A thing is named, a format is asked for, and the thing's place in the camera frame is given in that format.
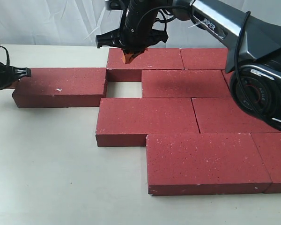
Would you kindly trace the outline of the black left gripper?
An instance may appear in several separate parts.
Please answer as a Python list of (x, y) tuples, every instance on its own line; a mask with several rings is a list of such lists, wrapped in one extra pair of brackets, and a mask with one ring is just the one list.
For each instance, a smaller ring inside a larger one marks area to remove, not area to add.
[(20, 79), (31, 76), (30, 68), (7, 66), (0, 62), (0, 90), (14, 90)]

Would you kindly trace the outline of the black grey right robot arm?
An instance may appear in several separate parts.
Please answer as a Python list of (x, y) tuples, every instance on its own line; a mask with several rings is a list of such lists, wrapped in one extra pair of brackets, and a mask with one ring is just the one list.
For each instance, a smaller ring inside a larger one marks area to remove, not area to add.
[(281, 131), (281, 26), (262, 21), (219, 0), (108, 0), (109, 11), (121, 10), (119, 28), (96, 36), (98, 48), (119, 48), (125, 64), (150, 46), (166, 42), (155, 23), (191, 21), (228, 50), (225, 71), (237, 106)]

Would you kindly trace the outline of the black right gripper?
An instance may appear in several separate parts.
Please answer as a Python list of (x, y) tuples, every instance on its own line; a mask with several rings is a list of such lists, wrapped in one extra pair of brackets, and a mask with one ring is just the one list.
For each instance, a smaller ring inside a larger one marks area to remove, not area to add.
[(143, 54), (146, 48), (159, 42), (166, 42), (169, 38), (166, 29), (155, 30), (157, 14), (146, 16), (127, 15), (122, 17), (120, 27), (107, 33), (96, 36), (96, 46), (115, 47), (122, 49), (122, 61), (130, 64)]

